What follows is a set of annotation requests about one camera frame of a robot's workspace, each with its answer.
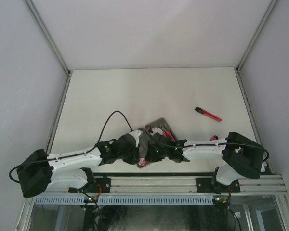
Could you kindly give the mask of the red black pliers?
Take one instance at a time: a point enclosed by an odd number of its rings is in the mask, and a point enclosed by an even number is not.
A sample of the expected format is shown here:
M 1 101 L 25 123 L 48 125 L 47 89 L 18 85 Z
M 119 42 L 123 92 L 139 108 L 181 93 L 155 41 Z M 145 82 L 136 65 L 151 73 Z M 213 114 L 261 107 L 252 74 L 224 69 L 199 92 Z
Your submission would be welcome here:
M 170 130 L 167 130 L 162 124 L 159 125 L 159 128 L 162 130 L 164 137 L 171 139 L 173 142 L 176 142 L 176 139 Z

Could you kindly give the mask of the grey plastic tool case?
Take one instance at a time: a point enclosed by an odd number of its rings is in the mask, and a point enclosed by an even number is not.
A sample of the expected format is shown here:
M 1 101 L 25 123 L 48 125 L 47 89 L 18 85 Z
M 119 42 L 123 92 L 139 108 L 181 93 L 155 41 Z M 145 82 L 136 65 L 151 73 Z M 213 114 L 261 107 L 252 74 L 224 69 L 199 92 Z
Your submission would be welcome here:
M 170 147 L 177 141 L 166 119 L 160 118 L 139 128 L 139 157 L 137 166 L 143 168 L 169 156 Z

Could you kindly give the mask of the black electrical tape roll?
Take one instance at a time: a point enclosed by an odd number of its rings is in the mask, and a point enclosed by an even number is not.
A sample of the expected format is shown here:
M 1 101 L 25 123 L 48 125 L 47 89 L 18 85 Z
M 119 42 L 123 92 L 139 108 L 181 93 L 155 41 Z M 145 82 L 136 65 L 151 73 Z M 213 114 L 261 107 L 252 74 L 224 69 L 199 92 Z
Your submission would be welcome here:
M 137 166 L 138 166 L 139 168 L 145 167 L 147 164 L 148 164 L 148 162 L 147 162 L 146 159 L 143 158 L 143 157 L 140 157 L 139 160 L 138 160 L 138 162 L 137 162 Z

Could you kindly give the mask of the red black utility knife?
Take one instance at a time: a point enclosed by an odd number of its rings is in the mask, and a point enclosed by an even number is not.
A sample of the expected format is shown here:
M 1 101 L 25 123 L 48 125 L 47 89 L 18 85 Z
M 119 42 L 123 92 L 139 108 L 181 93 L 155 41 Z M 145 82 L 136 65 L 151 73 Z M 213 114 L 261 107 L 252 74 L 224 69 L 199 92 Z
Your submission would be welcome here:
M 209 117 L 209 118 L 211 118 L 211 119 L 213 119 L 213 120 L 215 120 L 217 122 L 221 122 L 222 121 L 222 119 L 219 118 L 218 116 L 216 116 L 216 115 L 214 115 L 214 114 L 212 114 L 212 113 L 210 113 L 210 112 L 208 112 L 208 111 L 206 111 L 206 110 L 204 110 L 204 109 L 202 109 L 200 107 L 196 107 L 195 111 L 200 113 L 200 114 L 202 114 L 202 115 L 204 115 L 204 116 L 206 116 L 206 117 Z

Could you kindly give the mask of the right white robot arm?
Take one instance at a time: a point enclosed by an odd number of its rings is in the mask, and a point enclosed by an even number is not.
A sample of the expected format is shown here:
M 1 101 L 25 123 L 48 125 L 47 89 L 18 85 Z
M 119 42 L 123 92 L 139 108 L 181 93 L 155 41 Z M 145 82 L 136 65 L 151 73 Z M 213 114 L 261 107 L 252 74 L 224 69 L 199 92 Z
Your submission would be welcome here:
M 240 178 L 259 179 L 263 162 L 269 152 L 245 136 L 230 132 L 224 139 L 206 142 L 176 140 L 156 131 L 148 131 L 146 159 L 153 163 L 168 158 L 176 163 L 182 161 L 223 160 L 223 166 L 214 170 L 211 185 L 216 194 L 229 191 Z

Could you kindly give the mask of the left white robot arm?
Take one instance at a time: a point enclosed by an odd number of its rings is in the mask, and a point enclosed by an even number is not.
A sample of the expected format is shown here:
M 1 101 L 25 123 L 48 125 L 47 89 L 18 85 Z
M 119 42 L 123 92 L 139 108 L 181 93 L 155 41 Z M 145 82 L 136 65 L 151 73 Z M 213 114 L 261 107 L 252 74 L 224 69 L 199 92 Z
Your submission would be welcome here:
M 100 141 L 93 147 L 64 154 L 47 154 L 39 149 L 14 167 L 24 198 L 38 196 L 48 189 L 76 188 L 92 192 L 96 181 L 91 168 L 121 159 L 128 164 L 138 161 L 141 131 L 135 130 L 118 139 Z

